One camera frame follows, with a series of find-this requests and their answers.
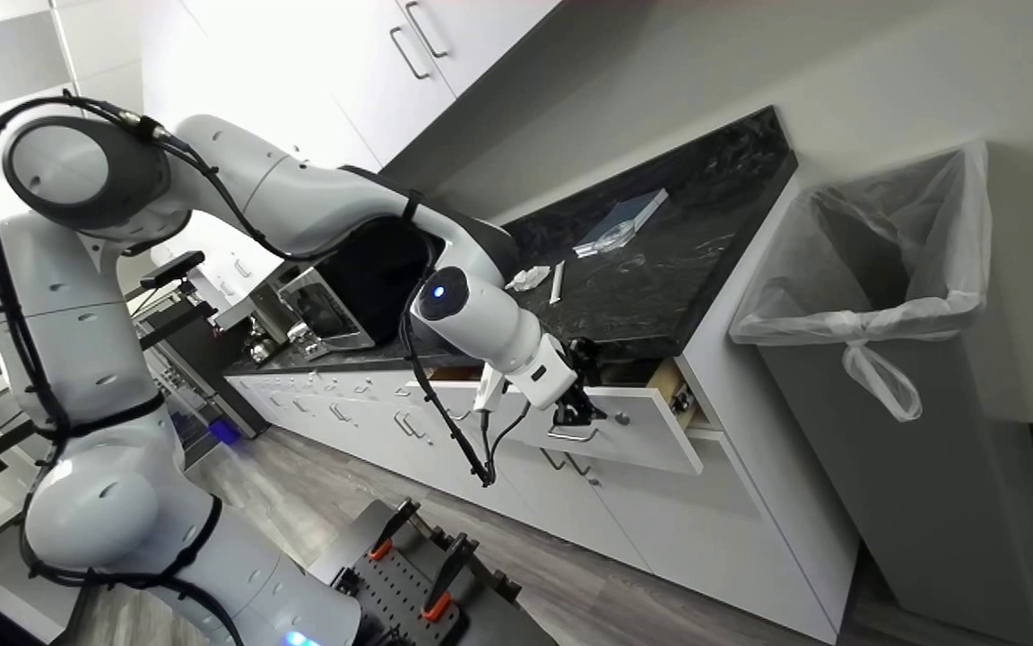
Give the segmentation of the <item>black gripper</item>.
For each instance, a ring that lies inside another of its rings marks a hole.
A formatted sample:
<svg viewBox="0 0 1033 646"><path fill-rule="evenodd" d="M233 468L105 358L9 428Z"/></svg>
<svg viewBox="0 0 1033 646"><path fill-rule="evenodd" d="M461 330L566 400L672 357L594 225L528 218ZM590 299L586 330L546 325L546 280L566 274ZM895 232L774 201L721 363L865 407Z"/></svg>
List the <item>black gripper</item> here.
<svg viewBox="0 0 1033 646"><path fill-rule="evenodd" d="M580 385L570 385L551 407L556 428L588 428L590 419L594 419L594 407Z"/></svg>

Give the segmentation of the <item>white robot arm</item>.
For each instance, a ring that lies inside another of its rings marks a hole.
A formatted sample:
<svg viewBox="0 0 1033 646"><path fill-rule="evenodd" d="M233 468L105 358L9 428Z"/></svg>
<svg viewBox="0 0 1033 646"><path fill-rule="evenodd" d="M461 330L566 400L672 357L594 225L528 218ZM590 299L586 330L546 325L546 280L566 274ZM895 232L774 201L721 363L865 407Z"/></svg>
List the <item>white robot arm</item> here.
<svg viewBox="0 0 1033 646"><path fill-rule="evenodd" d="M363 608L181 468L118 266L201 217L282 261L400 224L433 245L399 309L405 324L538 408L570 400L580 367L508 294L513 269L489 224L352 166L302 163L218 116L166 124L82 93L0 112L0 377L51 440L22 505L30 571L69 589L159 591L216 646L360 646Z"/></svg>

